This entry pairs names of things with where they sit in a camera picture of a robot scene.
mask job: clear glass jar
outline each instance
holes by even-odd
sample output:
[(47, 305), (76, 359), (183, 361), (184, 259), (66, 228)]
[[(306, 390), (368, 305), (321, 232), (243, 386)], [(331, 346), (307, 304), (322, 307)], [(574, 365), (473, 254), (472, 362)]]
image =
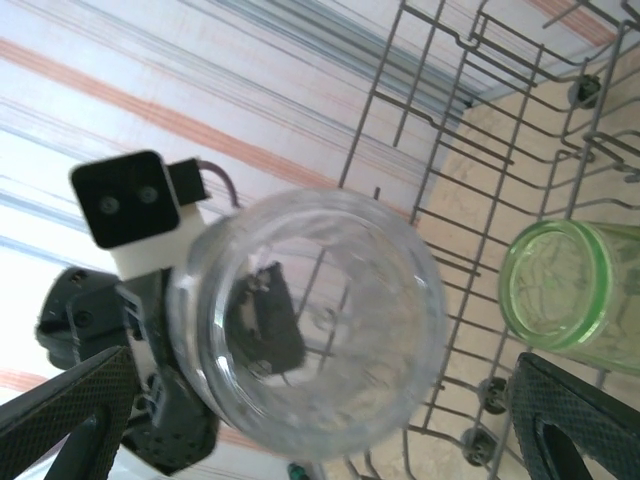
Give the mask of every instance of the clear glass jar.
[(507, 252), (499, 302), (507, 325), (529, 345), (640, 374), (640, 228), (532, 225)]
[[(241, 279), (276, 262), (305, 352), (277, 375), (247, 365), (230, 314)], [(174, 351), (203, 400), (258, 444), (311, 461), (406, 424), (443, 359), (444, 305), (414, 229), (342, 190), (284, 193), (212, 225), (168, 293)]]

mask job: beige floor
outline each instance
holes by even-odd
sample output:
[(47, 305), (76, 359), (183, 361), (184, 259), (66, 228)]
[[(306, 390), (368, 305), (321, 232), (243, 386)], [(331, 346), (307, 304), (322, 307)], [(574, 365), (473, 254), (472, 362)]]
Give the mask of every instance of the beige floor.
[[(618, 61), (615, 71), (615, 78), (621, 78), (632, 68), (640, 65), (640, 49), (636, 49), (632, 54), (622, 57)], [(616, 85), (607, 97), (605, 111), (615, 108), (625, 100), (637, 95), (640, 87), (640, 74)], [(534, 90), (535, 95), (558, 107), (567, 107), (567, 84), (557, 84), (546, 82)], [(518, 113), (523, 101), (521, 94), (513, 94), (504, 97), (496, 102), (497, 105), (512, 113)], [(592, 111), (578, 111), (570, 123), (570, 128), (576, 128), (590, 120)], [(478, 106), (470, 109), (465, 114), (465, 120), (471, 124), (483, 128), (498, 138), (510, 140), (514, 132), (514, 121), (486, 106)], [(535, 125), (545, 128), (550, 132), (560, 132), (565, 115), (552, 112), (547, 107), (535, 101), (530, 101), (527, 105), (525, 120)], [(600, 130), (615, 133), (624, 129), (640, 130), (640, 102), (636, 101), (612, 115), (601, 119)], [(581, 135), (584, 130), (577, 132), (571, 140), (577, 144), (582, 144)], [(465, 138), (473, 139), (486, 147), (487, 150), (500, 154), (507, 153), (507, 146), (503, 143), (488, 138), (470, 128), (462, 126), (459, 129)], [(640, 147), (638, 138), (624, 137), (635, 147)], [(561, 148), (557, 139), (548, 138), (529, 127), (522, 127), (516, 138), (516, 145), (522, 150), (529, 152), (543, 159), (552, 159), (555, 152)], [(455, 146), (476, 155), (478, 158), (491, 165), (501, 166), (501, 163), (487, 153), (456, 142)], [(610, 161), (603, 154), (596, 152), (596, 161), (588, 165), (587, 170), (599, 168), (607, 165)], [(640, 166), (640, 159), (626, 157), (630, 164)], [(531, 183), (545, 185), (549, 176), (548, 165), (536, 163), (521, 151), (514, 151), (511, 154), (514, 165), (509, 167), (509, 172), (519, 177), (525, 178)], [(563, 162), (558, 168), (556, 183), (576, 175), (578, 162), (568, 160)], [(490, 170), (486, 166), (471, 161), (468, 158), (450, 153), (442, 172), (451, 177), (464, 182), (467, 185), (476, 187), (483, 192), (495, 192), (498, 182), (498, 173)], [(622, 181), (623, 175), (615, 171), (608, 171), (599, 175), (586, 178), (580, 189), (579, 203), (597, 198), (617, 198), (619, 200), (640, 205), (640, 185), (625, 184)], [(549, 199), (548, 209), (562, 209), (567, 204), (570, 194), (570, 186), (558, 188), (553, 191)], [(502, 189), (501, 197), (515, 205), (538, 212), (542, 202), (542, 191), (533, 188), (523, 187), (522, 184), (513, 179), (507, 179)], [(487, 222), (487, 214), (491, 207), (491, 200), (481, 195), (473, 193), (466, 188), (440, 178), (434, 187), (429, 200), (429, 209), (447, 218), (466, 224), (477, 230), (484, 229)], [(601, 205), (584, 209), (577, 209), (574, 217), (576, 219), (586, 219), (605, 222), (617, 222), (623, 224), (640, 224), (640, 211), (629, 211), (615, 205)], [(535, 221), (535, 217), (524, 215), (507, 206), (498, 205), (496, 214), (490, 228), (490, 235), (505, 241), (510, 241), (525, 226)], [(418, 225), (418, 231), (422, 237), (436, 245), (454, 250), (468, 257), (473, 257), (479, 244), (479, 237), (466, 233), (457, 227), (453, 227), (442, 221), (438, 221), (429, 216), (423, 216)], [(499, 267), (504, 247), (493, 241), (488, 241), (481, 258), (481, 262), (493, 267)], [(458, 264), (464, 265), (459, 260), (449, 258)], [(481, 276), (473, 283), (473, 291), (495, 298), (497, 275), (480, 269)], [(444, 280), (456, 285), (464, 285), (468, 280), (468, 274), (441, 266), (441, 274)], [(448, 288), (449, 313), (456, 315), (461, 300), (460, 292)], [(472, 296), (464, 313), (464, 318), (482, 325), (502, 330), (504, 323), (495, 304), (478, 297)], [(475, 327), (462, 325), (455, 340), (455, 347), (467, 350), (487, 358), (496, 355), (499, 336), (494, 333), (485, 332)], [(524, 350), (524, 346), (514, 340), (507, 340), (500, 364), (509, 368), (513, 367), (518, 354)], [(543, 356), (552, 359), (568, 371), (579, 376), (594, 381), (596, 371), (577, 363), (554, 357), (553, 355), (541, 353)], [(449, 377), (458, 378), (469, 384), (477, 385), (486, 378), (490, 365), (472, 359), (459, 353), (453, 353), (446, 369)], [(499, 368), (497, 375), (508, 377), (509, 372)], [(621, 400), (640, 408), (640, 397), (637, 392), (640, 387), (640, 379), (634, 379), (624, 375), (610, 374), (605, 383), (605, 390)], [(466, 412), (475, 416), (478, 412), (478, 400), (473, 392), (447, 385), (439, 397), (439, 405), (455, 410)], [(422, 425), (424, 408), (416, 412), (412, 424)], [(483, 415), (483, 423), (493, 432), (499, 434), (504, 425), (504, 416)], [(438, 432), (450, 434), (455, 438), (460, 438), (461, 433), (469, 428), (470, 420), (457, 417), (441, 411), (436, 411), (429, 428)], [(487, 471), (482, 468), (469, 466), (462, 460), (460, 450), (451, 443), (437, 440), (433, 437), (422, 436), (409, 433), (408, 446), (410, 453), (410, 465), (413, 475), (418, 480), (424, 479), (484, 479)], [(517, 441), (513, 433), (508, 439), (508, 447), (514, 452), (519, 452)], [(403, 443), (402, 435), (398, 432), (388, 441), (376, 446), (372, 450), (372, 461), (375, 469), (384, 479), (406, 478), (403, 466)], [(353, 462), (360, 474), (375, 477), (365, 466), (362, 457), (354, 458)], [(348, 470), (341, 461), (327, 465), (328, 477), (331, 479), (351, 478)], [(524, 469), (508, 454), (504, 455), (500, 467), (500, 478), (502, 479), (525, 479), (529, 478)], [(594, 467), (594, 478), (611, 478), (606, 472), (597, 470)]]

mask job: dishwasher rack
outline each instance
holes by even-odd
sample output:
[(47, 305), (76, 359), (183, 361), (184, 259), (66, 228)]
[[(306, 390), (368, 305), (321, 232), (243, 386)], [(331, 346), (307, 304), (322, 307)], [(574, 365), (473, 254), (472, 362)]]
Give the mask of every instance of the dishwasher rack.
[[(425, 241), (440, 262), (440, 267), (454, 272), (451, 276), (454, 280), (449, 280), (445, 276), (445, 284), (449, 293), (454, 292), (459, 302), (453, 308), (449, 307), (450, 337), (445, 361), (436, 385), (424, 402), (422, 411), (424, 415), (417, 420), (413, 419), (399, 434), (399, 441), (402, 443), (402, 469), (409, 479), (424, 478), (416, 473), (415, 465), (420, 459), (416, 458), (415, 452), (411, 452), (412, 441), (416, 435), (448, 441), (459, 447), (467, 462), (475, 467), (478, 478), (520, 478), (513, 473), (518, 468), (522, 472), (522, 478), (528, 478), (517, 443), (511, 444), (515, 440), (511, 432), (509, 412), (504, 404), (507, 379), (513, 365), (505, 364), (501, 356), (507, 341), (517, 342), (518, 340), (512, 337), (504, 327), (490, 327), (469, 318), (471, 316), (469, 305), (472, 299), (480, 299), (487, 305), (497, 303), (495, 294), (479, 292), (475, 287), (482, 276), (497, 277), (499, 272), (499, 264), (492, 264), (485, 260), (487, 248), (496, 246), (505, 248), (513, 239), (512, 234), (501, 236), (495, 233), (496, 219), (502, 215), (498, 212), (504, 212), (505, 209), (511, 210), (520, 217), (526, 218), (527, 223), (542, 218), (590, 219), (590, 212), (605, 212), (601, 213), (600, 217), (595, 215), (600, 220), (604, 220), (608, 219), (609, 214), (606, 212), (610, 211), (614, 212), (613, 220), (617, 219), (618, 214), (621, 218), (618, 221), (625, 223), (640, 220), (631, 218), (633, 212), (640, 210), (640, 202), (629, 201), (628, 195), (624, 194), (629, 189), (632, 192), (637, 190), (638, 186), (635, 183), (640, 182), (640, 117), (636, 117), (639, 118), (636, 125), (609, 121), (616, 115), (629, 112), (629, 109), (634, 108), (636, 104), (640, 104), (640, 96), (637, 94), (620, 100), (621, 95), (617, 93), (624, 88), (628, 89), (629, 85), (640, 77), (640, 48), (638, 48), (640, 42), (637, 40), (637, 34), (640, 31), (640, 14), (638, 11), (628, 1), (622, 1), (618, 10), (622, 13), (620, 18), (613, 18), (592, 2), (575, 0), (575, 3), (566, 11), (542, 25), (541, 28), (547, 28), (556, 22), (570, 18), (576, 12), (587, 12), (590, 17), (598, 18), (610, 26), (612, 41), (603, 45), (590, 57), (576, 62), (530, 40), (487, 13), (488, 3), (490, 3), (488, 0), (480, 2), (469, 32), (458, 32), (441, 20), (445, 0), (439, 2), (434, 15), (426, 14), (409, 2), (400, 2), (339, 182), (339, 186), (342, 187), (347, 180), (372, 102), (386, 102), (401, 112), (394, 147), (398, 145), (406, 120), (412, 116), (425, 121), (436, 132), (433, 148), (426, 157), (424, 176), (421, 179), (420, 191), (414, 202), (410, 221), (415, 224), (418, 224), (418, 221), (437, 221), (440, 222), (439, 225), (457, 229), (456, 231), (461, 235), (477, 239), (473, 250), (461, 253), (447, 244), (431, 239), (429, 229), (424, 233)], [(420, 57), (419, 68), (413, 72), (415, 76), (411, 91), (408, 96), (401, 98), (395, 93), (382, 91), (379, 80), (385, 68), (388, 67), (388, 53), (401, 28), (399, 25), (406, 17), (412, 17), (414, 24), (420, 22), (422, 28), (428, 32), (428, 38)], [(444, 113), (440, 116), (422, 111), (413, 105), (419, 81), (429, 83), (429, 78), (421, 77), (420, 72), (429, 60), (436, 32), (451, 36), (460, 53), (455, 80), (450, 90), (446, 92), (448, 102)], [(501, 38), (502, 42), (497, 41), (496, 38)], [(524, 58), (514, 53), (509, 47), (511, 41), (526, 44), (533, 51), (533, 58)], [(551, 64), (562, 66), (564, 72), (554, 73), (555, 70), (549, 67)], [(503, 105), (504, 102), (501, 102), (501, 99), (488, 100), (481, 95), (474, 95), (462, 84), (463, 74), (482, 74), (495, 79), (505, 90), (508, 90), (512, 104), (513, 99), (517, 99), (516, 106), (508, 108)], [(558, 88), (566, 92), (564, 105), (550, 102), (538, 94), (538, 91), (549, 89), (553, 85), (559, 86)], [(639, 85), (640, 83), (636, 83), (631, 88), (639, 91), (637, 90)], [(432, 86), (442, 88), (435, 83)], [(508, 131), (502, 130), (500, 134), (496, 134), (490, 128), (469, 120), (467, 115), (462, 118), (456, 117), (452, 105), (459, 99), (458, 97), (471, 97), (474, 107), (478, 106), (484, 109), (483, 112), (490, 112), (493, 118), (504, 120), (510, 128)], [(562, 120), (550, 122), (549, 126), (544, 122), (541, 125), (529, 120), (527, 112), (530, 110), (536, 110), (538, 118), (545, 118), (545, 115), (548, 115), (549, 118), (561, 117)], [(548, 157), (537, 155), (523, 145), (522, 139), (526, 139), (531, 144), (532, 138), (537, 139), (534, 143), (552, 144), (555, 153)], [(499, 145), (501, 148), (492, 150), (487, 147), (487, 144)], [(437, 160), (438, 154), (443, 151), (463, 159), (460, 161), (473, 164), (475, 172), (481, 174), (490, 172), (495, 175), (494, 190), (483, 190), (474, 186), (473, 182), (465, 181), (455, 173), (443, 169)], [(638, 159), (637, 163), (633, 162), (634, 158)], [(521, 173), (522, 165), (533, 165), (536, 171), (541, 173), (543, 181), (537, 182), (528, 173)], [(613, 178), (612, 181), (617, 185), (616, 190), (620, 191), (620, 195), (616, 195), (615, 191), (613, 194), (599, 193), (599, 179), (605, 176)], [(517, 188), (522, 191), (535, 191), (539, 198), (539, 206), (520, 206), (506, 199), (503, 188), (507, 182), (517, 185)], [(439, 191), (445, 191), (442, 189), (449, 187), (458, 191), (471, 192), (478, 198), (486, 200), (489, 205), (486, 219), (477, 225), (469, 225), (465, 219), (456, 218), (455, 212), (443, 214), (433, 211), (430, 208), (433, 199)], [(564, 194), (560, 195), (560, 200), (554, 200), (556, 192), (559, 191), (563, 191)], [(426, 202), (426, 197), (429, 195), (429, 201)], [(497, 343), (494, 356), (479, 355), (461, 347), (458, 344), (461, 328), (475, 328), (478, 332), (495, 337)], [(527, 349), (525, 345), (520, 347), (522, 351)], [(488, 367), (488, 375), (484, 381), (474, 383), (463, 375), (454, 376), (455, 373), (449, 373), (448, 363), (453, 354), (466, 358), (467, 362), (484, 363)], [(603, 388), (609, 372), (595, 370), (593, 372), (591, 380), (596, 386)], [(442, 395), (451, 386), (473, 392), (478, 399), (477, 408), (472, 411), (463, 411), (447, 406), (442, 400)], [(466, 428), (460, 430), (457, 436), (443, 431), (433, 424), (434, 415), (438, 412), (444, 412), (452, 419), (457, 418), (456, 421), (462, 422), (461, 424), (466, 425)], [(498, 426), (488, 427), (487, 419), (491, 421), (499, 419)], [(377, 458), (374, 448), (372, 451), (365, 452), (362, 457), (346, 458), (346, 468), (353, 478), (388, 480), (390, 477), (382, 472), (383, 469), (380, 468)], [(508, 473), (504, 473), (501, 469), (501, 463), (504, 463), (505, 458), (508, 458), (512, 464)]]

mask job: black cable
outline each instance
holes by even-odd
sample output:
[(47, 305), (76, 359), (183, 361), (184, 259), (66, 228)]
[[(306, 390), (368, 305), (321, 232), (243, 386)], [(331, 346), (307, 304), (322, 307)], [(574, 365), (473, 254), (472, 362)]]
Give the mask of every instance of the black cable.
[(198, 168), (203, 171), (212, 172), (220, 177), (220, 180), (224, 182), (224, 185), (227, 187), (227, 191), (229, 192), (229, 198), (231, 199), (231, 205), (235, 208), (240, 208), (240, 203), (238, 202), (238, 193), (236, 192), (236, 187), (229, 177), (229, 174), (225, 172), (225, 170), (212, 162), (207, 162), (205, 160), (196, 160), (196, 164)]

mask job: camera lens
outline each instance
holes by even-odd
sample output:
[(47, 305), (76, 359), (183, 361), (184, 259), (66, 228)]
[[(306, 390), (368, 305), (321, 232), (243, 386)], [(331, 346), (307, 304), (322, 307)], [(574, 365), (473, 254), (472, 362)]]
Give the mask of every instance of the camera lens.
[(113, 197), (105, 196), (100, 199), (100, 211), (105, 215), (114, 215), (120, 210), (120, 202)]
[(138, 198), (140, 198), (142, 203), (153, 203), (158, 199), (158, 191), (155, 188), (146, 185), (138, 190)]

